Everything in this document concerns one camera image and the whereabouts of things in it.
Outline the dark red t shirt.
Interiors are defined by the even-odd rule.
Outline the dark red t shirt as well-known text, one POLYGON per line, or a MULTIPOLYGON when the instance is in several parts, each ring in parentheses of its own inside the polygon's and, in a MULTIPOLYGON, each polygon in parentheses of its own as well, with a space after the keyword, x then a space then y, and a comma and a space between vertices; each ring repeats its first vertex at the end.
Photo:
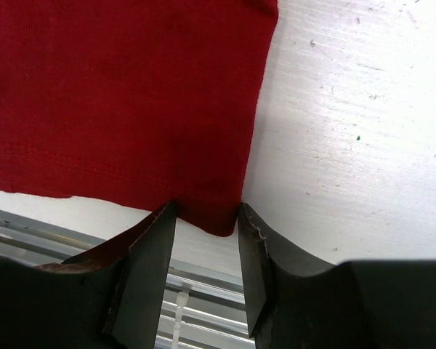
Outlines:
POLYGON ((276 1, 0 1, 0 190, 229 236, 276 1))

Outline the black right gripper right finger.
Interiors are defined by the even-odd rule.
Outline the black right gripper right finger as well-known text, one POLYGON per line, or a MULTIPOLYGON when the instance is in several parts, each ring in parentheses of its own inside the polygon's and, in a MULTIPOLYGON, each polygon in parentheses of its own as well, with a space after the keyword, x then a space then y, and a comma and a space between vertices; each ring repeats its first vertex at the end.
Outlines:
POLYGON ((436 348, 436 260, 333 265, 248 204, 238 212, 238 246, 258 348, 436 348))

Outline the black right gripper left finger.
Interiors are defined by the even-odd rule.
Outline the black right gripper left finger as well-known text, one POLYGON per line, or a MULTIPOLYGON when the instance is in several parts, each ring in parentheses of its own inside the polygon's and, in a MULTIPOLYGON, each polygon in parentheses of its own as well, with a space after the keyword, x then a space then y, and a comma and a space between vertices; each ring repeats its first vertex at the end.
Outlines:
POLYGON ((61 263, 0 257, 0 348, 152 348, 176 208, 61 263))

